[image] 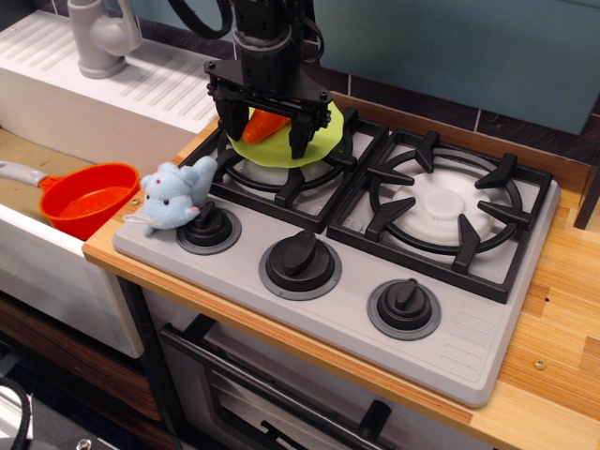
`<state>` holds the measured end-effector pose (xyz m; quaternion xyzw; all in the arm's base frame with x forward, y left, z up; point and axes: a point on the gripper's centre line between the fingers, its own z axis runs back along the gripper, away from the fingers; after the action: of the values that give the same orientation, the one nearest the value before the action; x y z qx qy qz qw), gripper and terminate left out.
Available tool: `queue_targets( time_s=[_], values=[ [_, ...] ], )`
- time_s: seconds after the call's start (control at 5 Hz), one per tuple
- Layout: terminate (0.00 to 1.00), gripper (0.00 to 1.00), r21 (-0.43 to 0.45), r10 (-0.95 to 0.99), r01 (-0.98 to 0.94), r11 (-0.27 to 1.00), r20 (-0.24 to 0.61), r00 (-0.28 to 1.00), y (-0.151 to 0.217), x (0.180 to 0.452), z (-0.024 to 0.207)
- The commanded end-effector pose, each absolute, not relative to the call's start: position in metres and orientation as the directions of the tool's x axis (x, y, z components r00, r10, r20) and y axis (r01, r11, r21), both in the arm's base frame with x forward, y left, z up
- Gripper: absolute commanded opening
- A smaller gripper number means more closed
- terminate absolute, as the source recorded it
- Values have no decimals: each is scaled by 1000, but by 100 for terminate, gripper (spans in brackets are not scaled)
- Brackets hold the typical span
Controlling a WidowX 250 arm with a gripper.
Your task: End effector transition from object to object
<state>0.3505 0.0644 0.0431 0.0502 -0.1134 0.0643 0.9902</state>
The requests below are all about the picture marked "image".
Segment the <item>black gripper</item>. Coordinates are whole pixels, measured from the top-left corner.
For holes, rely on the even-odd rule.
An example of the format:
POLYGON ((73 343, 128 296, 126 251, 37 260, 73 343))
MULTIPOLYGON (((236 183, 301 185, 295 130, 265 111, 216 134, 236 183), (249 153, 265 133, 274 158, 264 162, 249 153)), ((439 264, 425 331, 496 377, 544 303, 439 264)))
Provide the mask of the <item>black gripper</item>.
POLYGON ((305 155, 315 125, 330 121, 332 95, 304 72, 303 44, 301 32, 267 41, 237 35, 235 59, 204 64, 209 95, 229 137, 239 141, 249 109, 262 109, 292 119, 292 159, 305 155))

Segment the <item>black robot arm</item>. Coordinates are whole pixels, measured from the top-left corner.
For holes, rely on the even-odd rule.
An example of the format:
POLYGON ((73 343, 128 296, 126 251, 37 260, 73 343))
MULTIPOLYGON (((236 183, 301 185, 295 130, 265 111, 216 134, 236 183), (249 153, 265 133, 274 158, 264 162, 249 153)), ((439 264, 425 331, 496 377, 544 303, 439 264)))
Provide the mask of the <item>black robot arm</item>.
POLYGON ((235 60, 208 62, 208 93, 222 125, 238 141, 249 110, 291 119, 291 157, 303 157, 316 131, 327 128, 331 93, 303 70, 305 28, 311 25, 304 1, 235 1, 235 60))

